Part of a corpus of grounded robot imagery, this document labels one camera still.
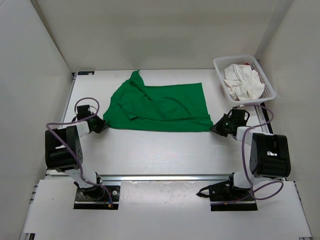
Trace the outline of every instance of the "crumpled cloth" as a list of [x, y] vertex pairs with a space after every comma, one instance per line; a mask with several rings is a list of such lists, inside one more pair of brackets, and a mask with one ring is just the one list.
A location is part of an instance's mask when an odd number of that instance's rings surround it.
[[224, 82], [233, 100], [258, 99], [265, 90], [265, 84], [260, 82], [257, 71], [250, 65], [231, 64], [224, 73]]

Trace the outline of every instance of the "gray wall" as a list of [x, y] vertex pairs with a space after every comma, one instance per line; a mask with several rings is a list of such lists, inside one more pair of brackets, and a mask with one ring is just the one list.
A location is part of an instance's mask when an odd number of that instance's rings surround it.
[[0, 0], [0, 239], [19, 239], [72, 75], [29, 0]]
[[272, 127], [288, 138], [292, 172], [311, 232], [320, 239], [320, 1], [296, 0], [261, 65], [277, 97]]
[[255, 55], [278, 1], [32, 0], [74, 72], [209, 69]]

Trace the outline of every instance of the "cable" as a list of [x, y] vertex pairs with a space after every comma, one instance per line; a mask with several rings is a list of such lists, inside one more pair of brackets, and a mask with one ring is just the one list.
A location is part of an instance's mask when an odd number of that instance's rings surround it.
[[109, 196], [109, 205], [110, 205], [110, 207], [112, 207], [112, 198], [111, 198], [111, 194], [110, 194], [109, 190], [107, 189], [107, 187], [104, 186], [102, 183], [94, 183], [94, 182], [91, 182], [91, 181], [88, 181], [88, 180], [85, 179], [85, 177], [84, 177], [84, 170], [83, 170], [83, 167], [82, 167], [82, 165], [81, 165], [81, 162], [80, 162], [78, 156], [72, 151], [72, 149], [67, 145], [67, 143], [66, 143], [65, 141], [63, 141], [63, 139], [62, 139], [61, 137], [59, 137], [59, 135], [56, 134], [55, 131], [50, 127], [51, 125], [58, 125], [58, 126], [72, 125], [72, 124], [76, 124], [76, 123], [79, 123], [79, 122], [82, 122], [82, 121], [86, 121], [86, 120], [88, 120], [88, 119], [91, 119], [91, 118], [94, 118], [95, 116], [97, 116], [97, 114], [98, 114], [98, 112], [99, 112], [99, 109], [100, 109], [100, 104], [99, 104], [98, 100], [96, 100], [96, 99], [93, 98], [93, 97], [84, 97], [84, 98], [79, 99], [79, 100], [75, 103], [75, 105], [74, 105], [74, 110], [76, 110], [77, 105], [78, 105], [79, 102], [81, 102], [81, 101], [83, 101], [83, 100], [86, 100], [86, 99], [93, 100], [93, 101], [95, 101], [96, 104], [97, 104], [96, 112], [95, 112], [93, 115], [88, 116], [88, 117], [85, 117], [85, 118], [83, 118], [83, 119], [81, 119], [81, 120], [78, 120], [78, 121], [63, 122], [63, 123], [61, 123], [61, 122], [49, 122], [49, 123], [47, 123], [45, 126], [46, 126], [46, 128], [50, 131], [50, 133], [52, 133], [52, 135], [54, 135], [55, 138], [58, 139], [59, 142], [60, 142], [62, 145], [64, 145], [65, 148], [66, 148], [66, 149], [69, 151], [69, 153], [72, 155], [72, 157], [73, 157], [73, 159], [75, 160], [76, 164], [79, 166], [79, 169], [80, 169], [80, 178], [81, 178], [81, 180], [83, 180], [85, 183], [90, 184], [90, 185], [92, 185], [92, 186], [98, 186], [98, 187], [103, 188], [103, 189], [106, 191], [106, 193], [108, 194], [108, 196]]
[[[236, 202], [238, 201], [242, 201], [248, 197], [252, 197], [254, 200], [259, 200], [259, 201], [262, 201], [262, 200], [266, 200], [266, 199], [270, 199], [272, 197], [274, 197], [275, 195], [277, 195], [284, 187], [284, 183], [280, 180], [275, 180], [275, 181], [270, 181], [260, 187], [258, 187], [257, 189], [254, 190], [254, 185], [253, 185], [253, 182], [251, 181], [251, 179], [249, 178], [249, 175], [248, 175], [248, 171], [247, 171], [247, 165], [246, 165], [246, 158], [245, 158], [245, 139], [246, 139], [246, 135], [247, 133], [251, 130], [251, 129], [254, 129], [254, 128], [257, 128], [257, 127], [262, 127], [264, 125], [267, 125], [269, 124], [275, 117], [274, 113], [267, 107], [265, 106], [261, 106], [261, 105], [258, 105], [258, 104], [246, 104], [245, 107], [258, 107], [258, 108], [262, 108], [262, 109], [265, 109], [267, 110], [270, 114], [271, 114], [271, 118], [269, 119], [269, 121], [265, 122], [265, 123], [262, 123], [262, 124], [258, 124], [258, 125], [255, 125], [255, 126], [251, 126], [251, 127], [248, 127], [244, 133], [243, 133], [243, 137], [242, 137], [242, 142], [241, 142], [241, 156], [242, 156], [242, 165], [243, 165], [243, 169], [244, 169], [244, 174], [245, 174], [245, 177], [247, 179], [247, 181], [250, 183], [250, 194], [248, 194], [247, 196], [245, 197], [242, 197], [240, 199], [237, 199], [237, 200], [232, 200], [232, 201], [221, 201], [221, 202], [214, 202], [214, 203], [211, 203], [212, 205], [226, 205], [226, 204], [235, 204]], [[266, 196], [266, 197], [262, 197], [262, 198], [258, 198], [258, 197], [255, 197], [254, 196], [254, 193], [256, 193], [257, 191], [271, 185], [271, 184], [277, 184], [277, 183], [280, 183], [281, 186], [280, 188], [273, 194], [269, 195], [269, 196]]]

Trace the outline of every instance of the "green cloth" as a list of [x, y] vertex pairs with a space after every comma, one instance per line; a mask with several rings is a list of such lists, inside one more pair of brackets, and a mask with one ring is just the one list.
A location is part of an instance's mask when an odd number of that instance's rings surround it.
[[201, 83], [145, 86], [139, 70], [112, 95], [103, 119], [114, 129], [207, 132], [213, 126]]

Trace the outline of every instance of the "plastic basket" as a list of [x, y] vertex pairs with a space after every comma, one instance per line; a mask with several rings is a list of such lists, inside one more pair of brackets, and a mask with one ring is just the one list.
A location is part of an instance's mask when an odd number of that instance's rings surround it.
[[[230, 104], [235, 107], [245, 104], [260, 104], [268, 100], [272, 100], [276, 97], [276, 93], [272, 88], [270, 82], [268, 81], [264, 71], [262, 71], [257, 60], [251, 55], [238, 55], [238, 56], [224, 56], [218, 57], [213, 60], [215, 70], [219, 76], [220, 82], [222, 84], [223, 92], [225, 97], [228, 99]], [[248, 99], [243, 101], [233, 100], [228, 92], [225, 85], [225, 69], [231, 64], [250, 64], [251, 67], [258, 72], [261, 83], [265, 84], [264, 91], [259, 99]]]

